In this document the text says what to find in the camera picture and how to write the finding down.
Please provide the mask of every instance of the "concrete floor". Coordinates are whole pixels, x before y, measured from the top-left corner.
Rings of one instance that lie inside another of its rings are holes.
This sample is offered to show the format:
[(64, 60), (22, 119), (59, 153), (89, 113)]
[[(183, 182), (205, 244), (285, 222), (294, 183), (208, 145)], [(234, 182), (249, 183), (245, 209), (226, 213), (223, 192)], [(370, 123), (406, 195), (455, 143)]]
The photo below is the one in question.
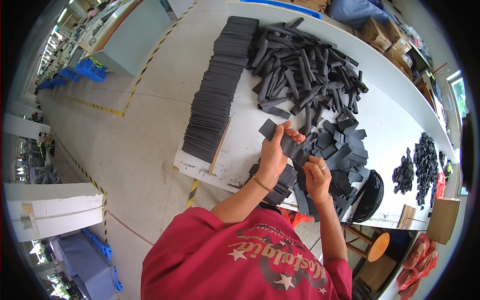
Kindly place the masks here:
[[(123, 284), (120, 299), (140, 298), (144, 257), (173, 217), (185, 209), (193, 179), (173, 170), (173, 159), (193, 95), (213, 55), (213, 43), (227, 21), (224, 2), (200, 0), (178, 23), (150, 62), (125, 117), (67, 96), (123, 111), (138, 75), (110, 73), (102, 83), (82, 78), (38, 94), (54, 133), (108, 192), (108, 243)], [(351, 31), (328, 17), (324, 20)], [(230, 194), (200, 183), (194, 205), (211, 209)], [(307, 247), (319, 237), (319, 223), (302, 223), (295, 229)], [(312, 252), (319, 257), (321, 242)], [(352, 267), (358, 259), (349, 251)]]

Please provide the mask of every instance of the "right hand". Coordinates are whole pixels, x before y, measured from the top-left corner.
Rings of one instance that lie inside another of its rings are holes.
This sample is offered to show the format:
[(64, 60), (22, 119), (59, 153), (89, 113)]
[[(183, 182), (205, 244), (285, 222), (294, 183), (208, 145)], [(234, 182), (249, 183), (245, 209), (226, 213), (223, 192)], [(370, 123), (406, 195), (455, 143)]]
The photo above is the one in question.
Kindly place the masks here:
[(310, 156), (308, 162), (303, 166), (307, 184), (307, 191), (315, 204), (322, 204), (332, 201), (328, 193), (332, 175), (322, 157)]

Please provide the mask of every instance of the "wooden stool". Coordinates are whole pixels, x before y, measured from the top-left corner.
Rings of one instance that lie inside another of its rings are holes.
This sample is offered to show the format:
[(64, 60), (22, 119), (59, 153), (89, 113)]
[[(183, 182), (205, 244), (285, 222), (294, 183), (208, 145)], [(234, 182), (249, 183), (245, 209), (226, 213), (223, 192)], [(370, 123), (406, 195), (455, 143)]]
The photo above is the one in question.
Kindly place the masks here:
[[(380, 236), (376, 240), (373, 240), (372, 238), (364, 235), (361, 231), (356, 230), (352, 226), (345, 227), (346, 230), (357, 236), (356, 239), (349, 242), (345, 240), (345, 243), (347, 243), (347, 248), (352, 250), (356, 254), (365, 257), (369, 262), (374, 262), (379, 259), (380, 256), (385, 253), (385, 250), (388, 247), (388, 243), (390, 242), (390, 234), (388, 234), (388, 232), (384, 232), (383, 230), (380, 230), (376, 227), (372, 228), (373, 230), (375, 230), (375, 232), (380, 234)], [(350, 244), (358, 239), (362, 239), (369, 245), (366, 251), (360, 250), (359, 248)]]

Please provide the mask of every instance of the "shelf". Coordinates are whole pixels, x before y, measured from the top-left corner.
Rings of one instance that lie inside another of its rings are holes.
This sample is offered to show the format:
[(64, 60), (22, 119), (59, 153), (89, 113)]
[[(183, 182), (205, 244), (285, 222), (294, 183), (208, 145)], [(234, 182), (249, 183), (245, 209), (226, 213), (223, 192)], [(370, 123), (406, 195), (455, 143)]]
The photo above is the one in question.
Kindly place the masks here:
[(456, 164), (456, 157), (446, 129), (421, 92), (386, 57), (352, 34), (325, 21), (288, 9), (247, 2), (227, 2), (227, 15), (260, 20), (260, 27), (278, 22), (292, 22), (299, 17), (305, 21), (298, 29), (316, 35), (324, 42), (358, 61), (363, 78), (380, 88), (398, 103), (435, 141), (437, 148)]

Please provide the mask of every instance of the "cardboard box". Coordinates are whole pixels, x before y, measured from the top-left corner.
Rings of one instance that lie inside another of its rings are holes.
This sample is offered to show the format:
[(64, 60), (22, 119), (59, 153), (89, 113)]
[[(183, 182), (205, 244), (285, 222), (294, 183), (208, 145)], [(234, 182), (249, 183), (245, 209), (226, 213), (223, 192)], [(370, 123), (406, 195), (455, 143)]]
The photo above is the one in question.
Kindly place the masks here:
[(452, 236), (460, 200), (455, 198), (437, 198), (433, 203), (432, 216), (427, 228), (430, 240), (446, 245)]
[(412, 49), (412, 45), (410, 44), (408, 37), (400, 31), (398, 25), (392, 20), (388, 19), (388, 22), (385, 24), (385, 31), (392, 42), (392, 47), (395, 48), (400, 54), (405, 54)]
[(293, 0), (293, 3), (316, 12), (324, 12), (327, 6), (327, 0)]
[(388, 58), (400, 71), (405, 74), (410, 80), (413, 80), (412, 69), (407, 65), (407, 63), (403, 60), (402, 54), (398, 53), (395, 48), (390, 48), (384, 53), (384, 56)]
[(386, 51), (392, 45), (384, 27), (370, 17), (360, 32), (360, 38), (370, 45)]

